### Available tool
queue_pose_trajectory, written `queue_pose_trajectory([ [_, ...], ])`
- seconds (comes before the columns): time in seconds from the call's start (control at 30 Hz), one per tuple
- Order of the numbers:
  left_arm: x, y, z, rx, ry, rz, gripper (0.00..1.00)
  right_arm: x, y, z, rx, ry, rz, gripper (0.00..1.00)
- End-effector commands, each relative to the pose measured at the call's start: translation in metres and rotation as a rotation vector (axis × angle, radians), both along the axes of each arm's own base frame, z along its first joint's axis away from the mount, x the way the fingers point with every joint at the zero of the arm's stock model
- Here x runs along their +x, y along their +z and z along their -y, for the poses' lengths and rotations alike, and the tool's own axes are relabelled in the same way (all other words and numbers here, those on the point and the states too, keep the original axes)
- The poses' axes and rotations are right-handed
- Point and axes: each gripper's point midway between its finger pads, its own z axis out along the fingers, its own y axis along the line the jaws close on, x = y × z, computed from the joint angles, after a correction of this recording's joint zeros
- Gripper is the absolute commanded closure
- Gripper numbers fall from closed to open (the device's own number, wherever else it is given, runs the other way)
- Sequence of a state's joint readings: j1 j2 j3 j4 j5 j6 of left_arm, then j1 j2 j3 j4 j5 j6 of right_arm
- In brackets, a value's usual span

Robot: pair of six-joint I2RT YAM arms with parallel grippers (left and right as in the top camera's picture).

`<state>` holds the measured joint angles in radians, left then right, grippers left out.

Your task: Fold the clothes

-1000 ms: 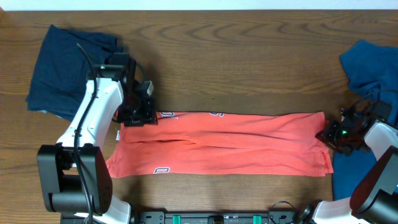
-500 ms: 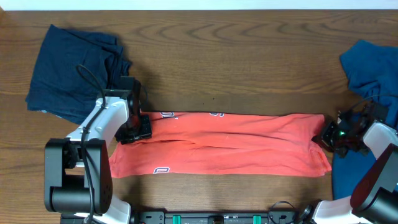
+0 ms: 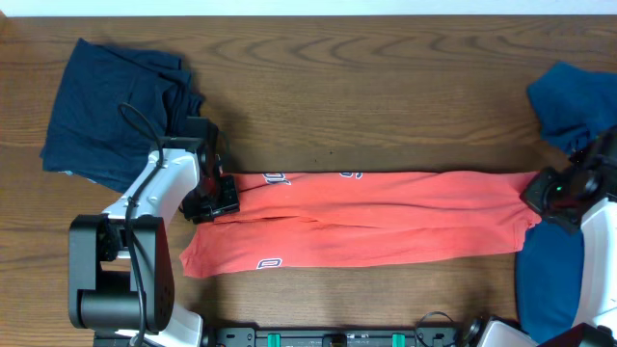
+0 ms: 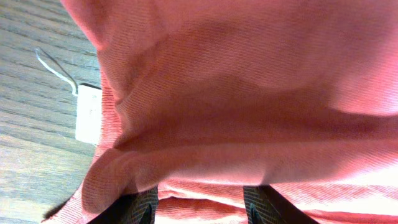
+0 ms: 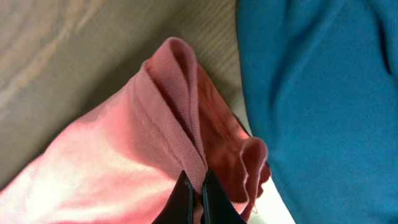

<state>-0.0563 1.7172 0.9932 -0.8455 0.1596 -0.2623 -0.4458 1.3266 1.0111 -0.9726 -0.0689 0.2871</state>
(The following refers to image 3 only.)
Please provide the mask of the coral red t-shirt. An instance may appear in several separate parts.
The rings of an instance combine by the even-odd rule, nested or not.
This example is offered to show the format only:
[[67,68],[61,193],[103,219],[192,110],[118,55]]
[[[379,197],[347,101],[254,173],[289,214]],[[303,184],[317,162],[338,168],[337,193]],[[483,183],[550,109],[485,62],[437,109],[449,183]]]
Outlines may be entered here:
[[530,173],[253,173],[240,209],[181,254],[192,278],[280,267],[371,267],[509,254],[539,216]]

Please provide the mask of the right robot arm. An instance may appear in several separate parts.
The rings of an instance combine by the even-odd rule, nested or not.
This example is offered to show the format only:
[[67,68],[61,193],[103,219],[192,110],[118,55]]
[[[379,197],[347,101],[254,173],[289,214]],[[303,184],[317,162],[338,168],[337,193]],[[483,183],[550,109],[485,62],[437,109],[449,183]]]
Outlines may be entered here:
[[584,242],[582,279],[573,326],[547,346],[616,344],[616,129],[575,153],[562,172],[541,170],[521,199],[532,211]]

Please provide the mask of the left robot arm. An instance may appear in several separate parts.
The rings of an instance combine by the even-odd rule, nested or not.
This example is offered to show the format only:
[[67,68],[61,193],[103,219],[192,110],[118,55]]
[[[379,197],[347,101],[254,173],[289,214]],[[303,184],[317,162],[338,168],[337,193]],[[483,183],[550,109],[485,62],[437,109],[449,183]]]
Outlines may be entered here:
[[176,137],[153,138],[129,189],[68,231],[68,316],[95,346],[205,346],[202,317],[174,301],[167,228],[176,212],[196,225],[239,211],[234,179],[215,153],[219,129],[188,118]]

